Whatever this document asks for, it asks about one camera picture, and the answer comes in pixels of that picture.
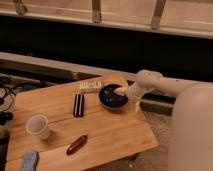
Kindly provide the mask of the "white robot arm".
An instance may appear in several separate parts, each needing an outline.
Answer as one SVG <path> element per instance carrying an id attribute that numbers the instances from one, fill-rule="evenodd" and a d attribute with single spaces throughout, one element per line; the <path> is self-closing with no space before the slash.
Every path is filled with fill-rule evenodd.
<path id="1" fill-rule="evenodd" d="M 120 87 L 137 104 L 148 92 L 160 91 L 176 98 L 171 121 L 168 171 L 213 171 L 213 83 L 164 77 L 140 70 L 135 82 Z"/>

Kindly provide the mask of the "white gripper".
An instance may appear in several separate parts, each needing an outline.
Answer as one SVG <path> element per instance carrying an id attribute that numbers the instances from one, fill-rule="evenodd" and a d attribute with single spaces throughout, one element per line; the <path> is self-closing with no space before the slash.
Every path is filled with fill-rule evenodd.
<path id="1" fill-rule="evenodd" d="M 126 96 L 129 100 L 135 103 L 135 112 L 140 110 L 140 100 L 147 93 L 147 90 L 141 87 L 138 83 L 133 83 L 129 87 L 118 87 L 114 90 L 118 95 Z"/>

